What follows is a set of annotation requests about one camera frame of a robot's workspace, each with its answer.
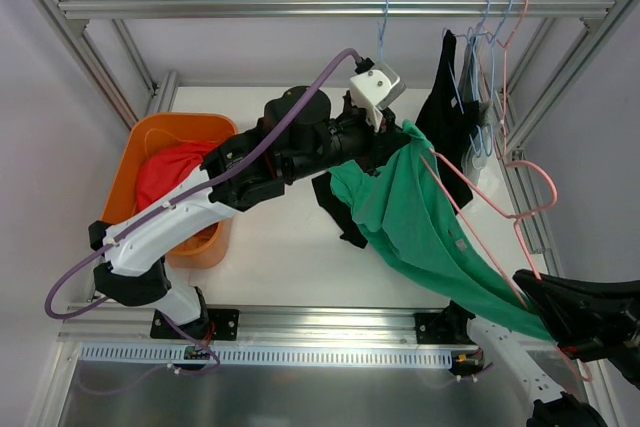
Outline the green tank top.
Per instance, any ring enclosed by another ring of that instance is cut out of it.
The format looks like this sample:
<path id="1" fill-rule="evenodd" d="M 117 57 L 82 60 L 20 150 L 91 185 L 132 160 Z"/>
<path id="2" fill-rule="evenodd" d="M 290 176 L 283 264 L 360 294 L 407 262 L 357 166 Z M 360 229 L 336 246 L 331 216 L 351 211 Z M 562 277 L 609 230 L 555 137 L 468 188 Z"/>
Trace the green tank top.
<path id="1" fill-rule="evenodd" d="M 409 143 L 377 175 L 365 173 L 354 161 L 331 168 L 332 193 L 390 267 L 476 316 L 550 340 L 540 317 L 469 242 L 434 177 L 431 142 L 410 121 L 403 131 Z"/>

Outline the black tank top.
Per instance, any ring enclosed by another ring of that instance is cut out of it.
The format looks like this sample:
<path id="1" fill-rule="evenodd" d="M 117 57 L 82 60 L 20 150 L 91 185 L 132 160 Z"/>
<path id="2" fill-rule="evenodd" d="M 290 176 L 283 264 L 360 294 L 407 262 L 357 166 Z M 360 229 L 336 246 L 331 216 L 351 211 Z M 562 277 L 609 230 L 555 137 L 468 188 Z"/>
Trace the black tank top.
<path id="1" fill-rule="evenodd" d="M 465 113 L 462 114 L 455 106 L 454 89 L 447 63 L 451 61 L 454 67 L 456 44 L 454 34 L 447 30 L 443 37 L 431 93 L 424 102 L 415 125 L 431 141 L 437 152 L 461 169 L 463 156 L 470 146 L 469 135 L 474 123 L 471 115 L 476 113 L 476 109 L 464 106 Z M 460 207 L 466 206 L 472 200 L 471 189 L 442 160 L 438 160 L 437 165 L 444 186 Z M 330 187 L 331 179 L 332 175 L 329 172 L 312 179 L 316 201 L 342 230 L 340 238 L 363 249 L 367 240 L 352 220 L 347 205 L 333 194 Z"/>

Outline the blue wire hanger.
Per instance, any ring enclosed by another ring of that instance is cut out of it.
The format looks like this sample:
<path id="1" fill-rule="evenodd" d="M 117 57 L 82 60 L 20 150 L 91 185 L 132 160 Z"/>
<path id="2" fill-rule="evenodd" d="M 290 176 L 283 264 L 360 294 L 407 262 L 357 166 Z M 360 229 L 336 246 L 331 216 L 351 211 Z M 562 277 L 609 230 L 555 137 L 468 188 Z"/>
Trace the blue wire hanger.
<path id="1" fill-rule="evenodd" d="M 389 18 L 390 0 L 384 0 L 382 19 L 377 23 L 377 58 L 384 60 L 384 42 Z"/>

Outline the red tank top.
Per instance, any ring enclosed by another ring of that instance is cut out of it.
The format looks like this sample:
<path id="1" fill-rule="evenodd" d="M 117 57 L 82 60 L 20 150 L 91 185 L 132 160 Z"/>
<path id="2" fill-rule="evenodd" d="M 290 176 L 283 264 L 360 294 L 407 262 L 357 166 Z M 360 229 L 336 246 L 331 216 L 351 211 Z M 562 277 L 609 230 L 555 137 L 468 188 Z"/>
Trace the red tank top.
<path id="1" fill-rule="evenodd" d="M 176 144 L 153 154 L 139 169 L 135 184 L 139 211 L 169 193 L 218 146 L 212 141 Z"/>

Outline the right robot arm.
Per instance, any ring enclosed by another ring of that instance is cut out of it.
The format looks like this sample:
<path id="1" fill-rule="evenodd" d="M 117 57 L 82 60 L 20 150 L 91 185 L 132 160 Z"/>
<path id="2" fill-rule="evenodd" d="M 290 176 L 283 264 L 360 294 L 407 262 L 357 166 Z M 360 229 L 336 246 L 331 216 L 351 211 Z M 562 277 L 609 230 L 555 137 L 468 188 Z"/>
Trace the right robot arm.
<path id="1" fill-rule="evenodd" d="M 533 301 L 559 352 L 583 363 L 607 360 L 639 386 L 639 282 L 597 283 L 519 270 L 516 284 Z M 506 369 L 507 385 L 532 407 L 528 426 L 604 426 L 605 420 L 551 380 L 506 328 L 451 302 L 441 314 L 456 342 L 474 342 Z"/>

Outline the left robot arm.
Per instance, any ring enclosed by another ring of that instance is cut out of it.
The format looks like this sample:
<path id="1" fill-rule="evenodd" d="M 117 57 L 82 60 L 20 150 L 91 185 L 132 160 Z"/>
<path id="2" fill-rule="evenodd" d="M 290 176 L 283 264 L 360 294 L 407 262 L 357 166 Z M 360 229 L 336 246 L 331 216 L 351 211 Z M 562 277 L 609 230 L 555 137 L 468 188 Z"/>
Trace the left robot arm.
<path id="1" fill-rule="evenodd" d="M 368 95 L 351 86 L 344 108 L 331 116 L 331 102 L 306 86 L 269 101 L 254 128 L 229 137 L 167 194 L 119 224 L 94 222 L 90 241 L 102 262 L 94 268 L 96 289 L 127 307 L 148 306 L 186 338 L 210 331 L 201 290 L 175 277 L 165 255 L 192 235 L 257 204 L 280 197 L 286 186 L 354 160 L 372 171 L 408 142 L 390 105 L 404 85 Z"/>

